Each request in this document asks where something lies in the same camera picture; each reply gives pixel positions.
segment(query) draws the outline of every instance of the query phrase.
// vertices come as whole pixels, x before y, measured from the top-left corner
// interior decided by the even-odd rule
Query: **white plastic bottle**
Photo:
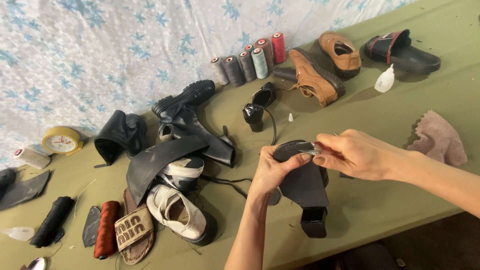
[[[8,234],[8,236],[16,240],[28,241],[35,234],[35,230],[28,227],[15,227],[11,229],[1,229],[0,233]]]
[[[375,90],[381,93],[385,93],[390,90],[395,80],[395,74],[393,73],[393,64],[384,72],[380,77],[378,77],[377,83],[375,84]]]

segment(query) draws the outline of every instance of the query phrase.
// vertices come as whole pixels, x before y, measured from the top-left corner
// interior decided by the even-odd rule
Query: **clock face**
[[[75,142],[67,136],[53,135],[45,140],[45,145],[56,152],[70,152],[75,149]]]

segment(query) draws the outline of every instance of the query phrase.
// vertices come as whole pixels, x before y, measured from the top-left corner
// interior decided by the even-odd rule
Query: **pink cloth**
[[[420,137],[407,150],[451,166],[467,162],[467,155],[456,130],[438,113],[430,110],[421,118],[415,133]]]

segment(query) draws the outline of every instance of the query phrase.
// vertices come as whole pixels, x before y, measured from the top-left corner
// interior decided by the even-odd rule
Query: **brown shoe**
[[[306,51],[293,48],[288,55],[295,65],[298,80],[290,90],[298,88],[305,97],[316,96],[322,108],[345,94],[340,78],[321,68]]]
[[[318,38],[318,42],[322,52],[332,58],[338,76],[353,77],[360,72],[360,53],[348,38],[326,31]]]

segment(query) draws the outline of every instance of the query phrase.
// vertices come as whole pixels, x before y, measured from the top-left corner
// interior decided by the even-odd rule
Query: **yellow alarm clock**
[[[80,151],[84,146],[84,143],[80,141],[80,134],[64,126],[52,127],[47,130],[42,144],[50,152],[67,154],[67,156]]]

